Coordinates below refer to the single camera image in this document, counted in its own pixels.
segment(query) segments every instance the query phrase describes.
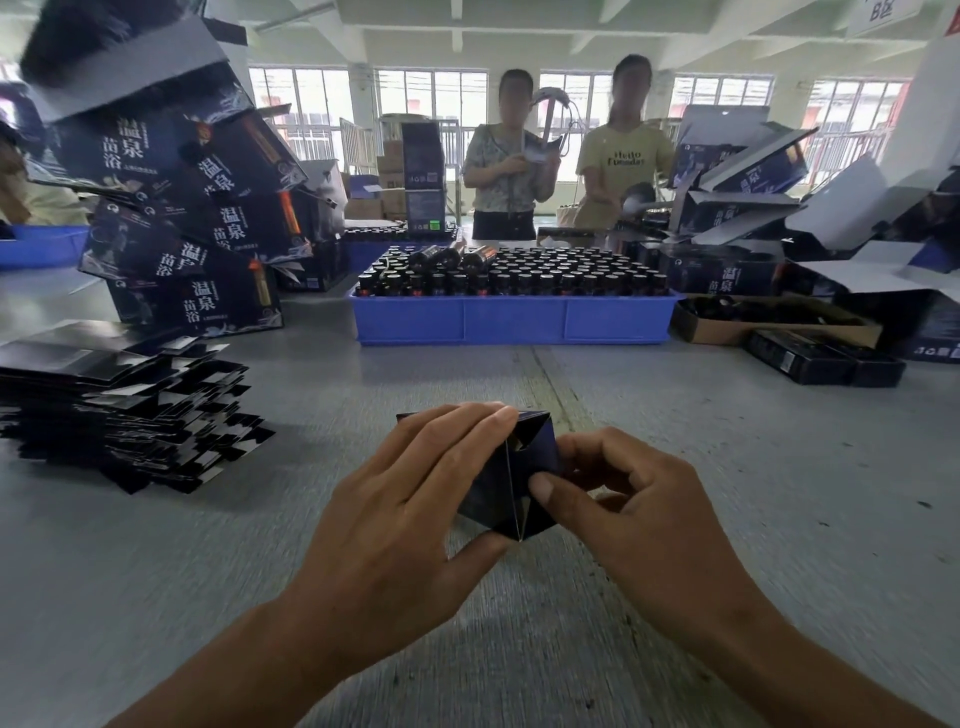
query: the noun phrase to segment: woman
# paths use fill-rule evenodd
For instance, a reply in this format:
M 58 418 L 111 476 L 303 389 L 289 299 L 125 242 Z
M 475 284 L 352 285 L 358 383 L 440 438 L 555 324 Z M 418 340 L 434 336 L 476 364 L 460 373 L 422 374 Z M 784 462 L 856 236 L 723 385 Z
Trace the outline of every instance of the woman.
M 643 104 L 653 81 L 653 66 L 643 56 L 627 56 L 613 70 L 613 103 L 606 126 L 584 137 L 577 174 L 586 194 L 574 226 L 605 230 L 616 222 L 624 193 L 640 182 L 655 183 L 670 173 L 673 145 L 666 134 L 643 124 Z
M 519 68 L 500 79 L 500 123 L 477 127 L 464 162 L 464 187 L 476 189 L 474 240 L 533 240 L 534 206 L 553 197 L 560 154 L 534 164 L 522 154 L 540 140 L 523 130 L 533 102 L 534 79 Z

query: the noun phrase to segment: yellow t-shirt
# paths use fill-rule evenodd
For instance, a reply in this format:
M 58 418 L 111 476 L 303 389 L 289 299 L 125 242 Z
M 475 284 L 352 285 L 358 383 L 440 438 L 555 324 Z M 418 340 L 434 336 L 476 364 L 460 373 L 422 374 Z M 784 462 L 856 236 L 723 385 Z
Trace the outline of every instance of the yellow t-shirt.
M 667 175 L 672 166 L 673 145 L 659 129 L 641 124 L 623 133 L 603 126 L 584 137 L 577 174 L 590 167 L 599 169 L 604 189 L 621 199 L 634 184 L 653 184 L 657 172 Z M 619 207 L 584 198 L 573 224 L 577 228 L 604 229 L 615 223 L 619 214 Z

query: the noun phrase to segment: forearm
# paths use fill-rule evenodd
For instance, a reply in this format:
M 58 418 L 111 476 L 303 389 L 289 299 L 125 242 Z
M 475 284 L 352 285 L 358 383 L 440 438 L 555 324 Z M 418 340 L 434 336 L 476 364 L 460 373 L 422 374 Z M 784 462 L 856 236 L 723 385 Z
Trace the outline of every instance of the forearm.
M 502 174 L 498 165 L 494 165 L 493 167 L 470 167 L 464 173 L 464 187 L 467 189 L 489 187 L 496 182 Z
M 743 625 L 705 645 L 698 656 L 776 728 L 945 725 L 861 675 L 784 619 Z
M 271 602 L 238 619 L 108 728 L 294 726 L 336 687 L 291 658 Z

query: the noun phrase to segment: metal railing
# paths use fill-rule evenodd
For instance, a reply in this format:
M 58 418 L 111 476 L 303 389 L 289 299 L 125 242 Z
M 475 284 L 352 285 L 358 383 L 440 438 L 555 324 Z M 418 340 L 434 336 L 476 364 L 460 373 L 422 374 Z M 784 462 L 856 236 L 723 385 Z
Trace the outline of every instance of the metal railing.
M 817 133 L 804 147 L 809 172 L 801 184 L 823 186 L 863 156 L 880 161 L 893 128 L 869 132 Z

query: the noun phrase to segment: hand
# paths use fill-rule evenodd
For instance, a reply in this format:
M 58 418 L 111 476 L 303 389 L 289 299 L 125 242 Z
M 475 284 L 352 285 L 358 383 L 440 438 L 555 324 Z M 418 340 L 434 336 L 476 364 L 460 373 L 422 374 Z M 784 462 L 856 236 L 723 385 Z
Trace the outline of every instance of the hand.
M 336 487 L 276 601 L 308 679 L 329 690 L 440 626 L 507 551 L 488 532 L 448 560 L 444 540 L 516 418 L 499 402 L 420 412 Z
M 535 475 L 531 493 L 663 635 L 697 654 L 754 619 L 782 619 L 734 553 L 692 466 L 613 427 L 557 444 L 569 480 Z M 601 486 L 614 493 L 587 495 Z
M 501 161 L 497 168 L 501 175 L 522 175 L 530 169 L 530 162 L 524 155 L 513 155 Z

